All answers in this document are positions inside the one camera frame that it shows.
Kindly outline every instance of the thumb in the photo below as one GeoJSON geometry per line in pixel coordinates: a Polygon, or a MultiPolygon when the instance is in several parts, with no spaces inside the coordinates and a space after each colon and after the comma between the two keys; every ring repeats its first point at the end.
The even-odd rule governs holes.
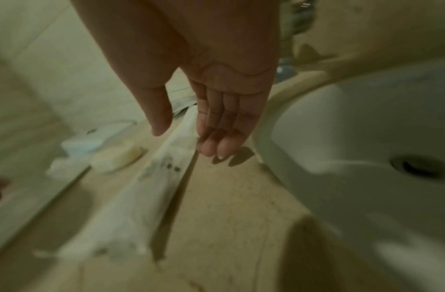
{"type": "Polygon", "coordinates": [[[152,126],[154,136],[163,135],[173,122],[173,110],[164,86],[133,92],[139,106],[152,126]]]}

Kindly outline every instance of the sink basin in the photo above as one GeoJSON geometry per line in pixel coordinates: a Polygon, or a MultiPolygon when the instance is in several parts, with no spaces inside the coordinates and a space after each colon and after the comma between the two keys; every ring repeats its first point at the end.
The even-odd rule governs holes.
{"type": "Polygon", "coordinates": [[[264,163],[364,260],[445,292],[445,59],[298,96],[257,130],[264,163]]]}

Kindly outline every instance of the white sink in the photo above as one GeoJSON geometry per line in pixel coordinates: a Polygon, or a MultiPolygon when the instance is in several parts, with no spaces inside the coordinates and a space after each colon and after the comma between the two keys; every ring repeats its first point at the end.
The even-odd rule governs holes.
{"type": "Polygon", "coordinates": [[[264,163],[361,257],[445,292],[445,60],[321,87],[258,133],[264,163]]]}

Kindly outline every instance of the hand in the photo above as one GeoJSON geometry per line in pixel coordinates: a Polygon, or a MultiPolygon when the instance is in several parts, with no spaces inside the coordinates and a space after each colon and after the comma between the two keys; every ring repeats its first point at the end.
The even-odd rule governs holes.
{"type": "Polygon", "coordinates": [[[172,122],[180,67],[198,101],[198,150],[232,155],[256,126],[278,63],[275,0],[72,0],[154,135],[172,122]]]}

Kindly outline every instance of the drain hole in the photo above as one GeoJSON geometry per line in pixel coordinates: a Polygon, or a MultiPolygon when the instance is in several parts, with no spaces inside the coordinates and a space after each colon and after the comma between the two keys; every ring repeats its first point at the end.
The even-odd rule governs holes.
{"type": "Polygon", "coordinates": [[[391,159],[391,165],[397,171],[417,178],[445,180],[445,162],[431,157],[403,155],[391,159]]]}

